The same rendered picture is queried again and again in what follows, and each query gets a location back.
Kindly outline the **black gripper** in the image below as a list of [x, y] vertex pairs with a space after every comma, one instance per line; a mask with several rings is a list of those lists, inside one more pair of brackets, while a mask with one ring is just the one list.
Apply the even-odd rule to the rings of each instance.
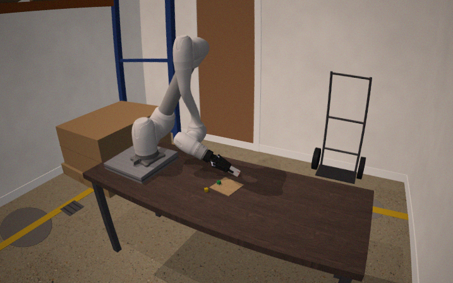
[[212, 167], [214, 167], [214, 168], [217, 168], [224, 172], [230, 172], [231, 174], [235, 175], [236, 177], [238, 177], [238, 175], [239, 175], [240, 170], [233, 167], [230, 162], [228, 162], [226, 159], [221, 157], [219, 154], [214, 155], [213, 151], [211, 151], [211, 150], [207, 150], [207, 153], [203, 157], [203, 160], [205, 162], [210, 162], [212, 164]]

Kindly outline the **tan square mat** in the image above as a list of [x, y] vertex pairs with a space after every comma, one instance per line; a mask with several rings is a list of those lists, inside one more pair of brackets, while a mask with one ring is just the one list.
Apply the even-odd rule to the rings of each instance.
[[241, 183], [238, 183], [238, 182], [233, 181], [233, 180], [228, 179], [228, 178], [223, 178], [223, 179], [221, 179], [221, 184], [220, 185], [215, 183], [210, 188], [213, 189], [213, 190], [216, 190], [216, 191], [218, 191], [218, 192], [220, 192], [220, 193], [222, 193], [224, 195], [230, 196], [235, 191], [240, 189], [242, 186], [244, 186], [244, 185], [241, 184]]

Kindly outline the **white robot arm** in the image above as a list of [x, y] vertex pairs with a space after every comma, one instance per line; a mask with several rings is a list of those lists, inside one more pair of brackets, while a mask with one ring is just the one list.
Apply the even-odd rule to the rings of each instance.
[[[208, 42], [200, 37], [190, 38], [187, 35], [177, 36], [173, 45], [173, 63], [175, 74], [160, 106], [150, 118], [138, 118], [132, 127], [132, 140], [135, 156], [130, 160], [134, 165], [148, 167], [166, 155], [158, 152], [157, 144], [174, 127], [174, 110], [182, 97], [190, 114], [191, 122], [187, 133], [178, 132], [174, 144], [183, 152], [200, 160], [207, 153], [208, 147], [201, 142], [207, 134], [205, 125], [200, 120], [200, 114], [191, 94], [191, 74], [203, 61], [209, 52]], [[179, 87], [178, 87], [179, 86]]]

